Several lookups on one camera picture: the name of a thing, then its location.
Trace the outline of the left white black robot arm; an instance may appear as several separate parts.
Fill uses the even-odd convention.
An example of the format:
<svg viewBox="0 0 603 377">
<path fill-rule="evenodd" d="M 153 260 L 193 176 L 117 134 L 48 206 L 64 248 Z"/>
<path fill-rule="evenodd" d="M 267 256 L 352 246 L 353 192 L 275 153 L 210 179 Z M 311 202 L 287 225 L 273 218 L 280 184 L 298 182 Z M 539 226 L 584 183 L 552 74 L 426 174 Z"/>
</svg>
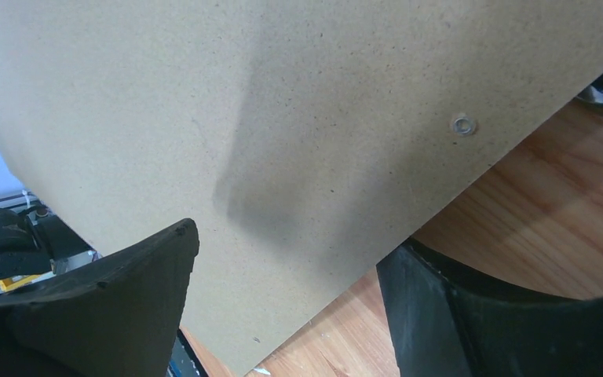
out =
<svg viewBox="0 0 603 377">
<path fill-rule="evenodd" d="M 0 280 L 50 270 L 49 252 L 35 239 L 31 222 L 12 210 L 0 208 Z"/>
</svg>

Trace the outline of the brown cardboard backing board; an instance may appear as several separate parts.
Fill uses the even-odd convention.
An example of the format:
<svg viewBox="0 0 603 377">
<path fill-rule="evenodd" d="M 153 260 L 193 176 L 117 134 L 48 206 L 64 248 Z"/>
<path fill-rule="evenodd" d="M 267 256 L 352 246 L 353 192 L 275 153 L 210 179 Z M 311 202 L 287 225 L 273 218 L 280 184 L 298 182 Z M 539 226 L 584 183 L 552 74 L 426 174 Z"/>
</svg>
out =
<svg viewBox="0 0 603 377">
<path fill-rule="evenodd" d="M 107 255 L 182 218 L 244 375 L 603 73 L 603 1 L 0 1 L 0 153 Z"/>
</svg>

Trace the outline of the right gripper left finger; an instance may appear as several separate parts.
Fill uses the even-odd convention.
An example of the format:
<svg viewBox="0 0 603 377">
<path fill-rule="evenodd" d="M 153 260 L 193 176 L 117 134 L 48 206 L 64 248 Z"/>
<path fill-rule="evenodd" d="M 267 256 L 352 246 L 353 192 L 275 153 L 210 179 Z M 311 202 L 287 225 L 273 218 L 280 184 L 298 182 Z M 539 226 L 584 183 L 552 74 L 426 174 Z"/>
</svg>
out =
<svg viewBox="0 0 603 377">
<path fill-rule="evenodd" d="M 0 376 L 164 376 L 198 253 L 185 218 L 0 295 Z"/>
</svg>

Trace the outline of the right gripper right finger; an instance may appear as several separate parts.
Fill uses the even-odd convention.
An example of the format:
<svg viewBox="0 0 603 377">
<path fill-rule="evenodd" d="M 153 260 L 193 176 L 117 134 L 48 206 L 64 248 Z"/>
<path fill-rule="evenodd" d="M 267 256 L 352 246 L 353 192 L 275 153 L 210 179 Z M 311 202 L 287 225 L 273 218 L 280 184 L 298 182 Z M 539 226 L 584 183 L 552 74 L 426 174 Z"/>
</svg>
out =
<svg viewBox="0 0 603 377">
<path fill-rule="evenodd" d="M 603 376 L 603 297 L 510 284 L 414 239 L 376 269 L 403 376 Z"/>
</svg>

